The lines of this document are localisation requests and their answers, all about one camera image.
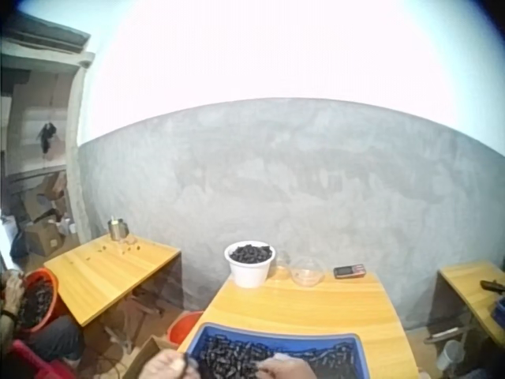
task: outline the person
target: person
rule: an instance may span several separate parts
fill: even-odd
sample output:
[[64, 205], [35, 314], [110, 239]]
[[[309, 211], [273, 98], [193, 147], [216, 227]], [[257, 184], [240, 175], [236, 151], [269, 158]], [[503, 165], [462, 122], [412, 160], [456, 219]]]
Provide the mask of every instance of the person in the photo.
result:
[[13, 360], [13, 357], [9, 356], [9, 348], [15, 338], [22, 340], [46, 362], [61, 359], [70, 367], [76, 368], [84, 353], [84, 337], [73, 319], [70, 316], [62, 316], [30, 336], [21, 336], [17, 332], [17, 316], [24, 295], [23, 274], [16, 270], [7, 270], [2, 272], [1, 277], [5, 299], [0, 318], [2, 379], [9, 374], [9, 361]]
[[[316, 379], [306, 361], [287, 355], [276, 354], [257, 365], [258, 379]], [[193, 365], [185, 364], [182, 353], [163, 350], [146, 363], [139, 379], [200, 379], [200, 375]]]

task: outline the orange bucket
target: orange bucket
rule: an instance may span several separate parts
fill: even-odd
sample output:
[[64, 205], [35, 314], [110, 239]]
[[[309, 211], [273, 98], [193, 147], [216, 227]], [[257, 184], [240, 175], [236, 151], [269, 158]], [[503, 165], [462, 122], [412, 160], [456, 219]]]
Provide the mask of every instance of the orange bucket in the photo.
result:
[[26, 278], [24, 278], [26, 288], [27, 289], [30, 288], [30, 286], [33, 285], [39, 279], [44, 279], [50, 282], [50, 285], [53, 287], [53, 299], [50, 302], [50, 306], [49, 309], [47, 310], [46, 316], [44, 316], [41, 322], [35, 325], [33, 328], [22, 329], [22, 332], [25, 333], [38, 332], [40, 329], [42, 329], [44, 326], [49, 324], [54, 319], [62, 316], [63, 314], [68, 313], [65, 304], [58, 295], [58, 279], [53, 274], [53, 272], [51, 272], [47, 268], [39, 268], [38, 270], [35, 270], [34, 272], [26, 276]]
[[166, 331], [168, 341], [180, 345], [188, 336], [189, 332], [191, 332], [193, 326], [196, 325], [202, 314], [204, 314], [203, 310], [189, 312], [175, 321]]

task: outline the chair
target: chair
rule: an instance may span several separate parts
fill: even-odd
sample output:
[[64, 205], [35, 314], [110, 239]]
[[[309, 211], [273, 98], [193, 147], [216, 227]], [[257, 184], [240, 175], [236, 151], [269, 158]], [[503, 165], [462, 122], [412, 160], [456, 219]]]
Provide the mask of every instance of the chair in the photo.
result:
[[13, 342], [10, 353], [25, 360], [36, 371], [35, 379], [77, 379], [64, 363], [58, 360], [51, 363], [44, 362], [20, 340]]

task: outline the hand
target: hand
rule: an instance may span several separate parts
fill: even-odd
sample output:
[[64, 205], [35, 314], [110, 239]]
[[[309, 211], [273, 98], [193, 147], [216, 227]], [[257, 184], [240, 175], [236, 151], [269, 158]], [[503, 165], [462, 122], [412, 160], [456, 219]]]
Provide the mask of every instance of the hand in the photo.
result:
[[139, 379], [200, 379], [200, 375], [191, 365], [188, 365], [183, 373], [184, 366], [181, 353], [163, 350], [146, 363]]
[[2, 273], [2, 288], [5, 287], [7, 285], [7, 280], [9, 280], [9, 278], [12, 276], [12, 275], [18, 275], [18, 276], [21, 276], [23, 277], [24, 274], [23, 272], [21, 271], [17, 271], [17, 270], [14, 270], [14, 269], [9, 269], [7, 271], [4, 271]]
[[258, 363], [258, 379], [317, 379], [309, 364], [298, 358], [276, 354]]
[[6, 284], [6, 304], [4, 310], [16, 314], [19, 312], [24, 295], [24, 283], [20, 275], [11, 275]]

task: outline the jeans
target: jeans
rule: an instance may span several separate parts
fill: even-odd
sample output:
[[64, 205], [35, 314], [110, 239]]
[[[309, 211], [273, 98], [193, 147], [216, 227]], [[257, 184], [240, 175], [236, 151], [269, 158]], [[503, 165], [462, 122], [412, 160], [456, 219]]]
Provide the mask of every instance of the jeans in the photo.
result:
[[67, 358], [76, 361], [84, 353], [84, 337], [70, 316], [62, 316], [24, 341], [46, 362]]

